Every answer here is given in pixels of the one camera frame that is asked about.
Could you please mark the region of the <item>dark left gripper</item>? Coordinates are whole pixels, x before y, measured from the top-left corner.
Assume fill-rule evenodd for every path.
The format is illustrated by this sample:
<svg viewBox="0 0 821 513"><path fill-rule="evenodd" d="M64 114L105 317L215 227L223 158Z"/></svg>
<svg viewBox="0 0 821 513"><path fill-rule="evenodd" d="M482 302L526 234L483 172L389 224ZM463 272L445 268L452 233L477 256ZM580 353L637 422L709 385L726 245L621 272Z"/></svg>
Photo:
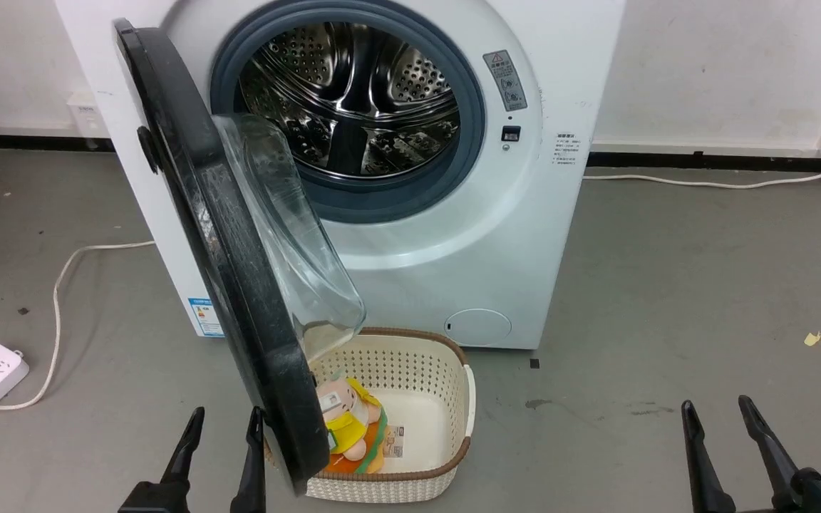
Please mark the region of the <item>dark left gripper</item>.
<svg viewBox="0 0 821 513"><path fill-rule="evenodd" d="M204 421L205 407L196 407L170 456L160 483L137 483L118 512L189 512L187 494L190 490L192 457L201 442ZM251 412L245 441L247 457L230 511L267 512L263 412L260 407L254 407Z"/></svg>

